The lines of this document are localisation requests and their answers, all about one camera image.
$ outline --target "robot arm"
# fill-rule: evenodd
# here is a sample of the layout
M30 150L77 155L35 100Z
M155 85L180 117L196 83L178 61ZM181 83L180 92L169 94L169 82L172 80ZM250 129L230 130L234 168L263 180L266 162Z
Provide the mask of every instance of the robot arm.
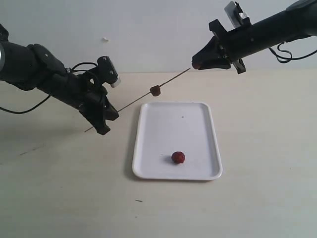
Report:
M246 71L242 58L280 43L317 36L317 0L300 0L285 11L256 24L237 2L231 2L225 11L236 27L226 31L219 20L209 23L214 37L193 56L193 68L230 69L238 73Z
M41 91L77 109L97 133L110 131L106 120L119 117L107 99L107 90L120 79L109 57L100 57L96 67L81 75L67 70L45 47L34 44L27 47L8 41L8 31L0 25L0 81L6 81L24 91L38 88Z

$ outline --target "brown food piece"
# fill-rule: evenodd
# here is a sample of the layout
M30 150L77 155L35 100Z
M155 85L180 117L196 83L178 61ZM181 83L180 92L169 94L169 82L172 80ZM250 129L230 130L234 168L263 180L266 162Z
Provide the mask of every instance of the brown food piece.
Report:
M157 85L157 86L150 88L150 92L152 93L152 95L154 97L158 97L160 95L160 86Z
M176 164L183 164L185 162L185 155L183 152L175 152L172 154L172 161Z

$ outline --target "white plastic tray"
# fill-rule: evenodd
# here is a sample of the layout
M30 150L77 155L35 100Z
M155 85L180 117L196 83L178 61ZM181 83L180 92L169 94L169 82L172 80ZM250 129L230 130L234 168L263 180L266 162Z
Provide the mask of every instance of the white plastic tray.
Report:
M172 162L176 151L185 154L184 164ZM142 105L132 170L143 179L219 178L222 165L210 107L205 103Z

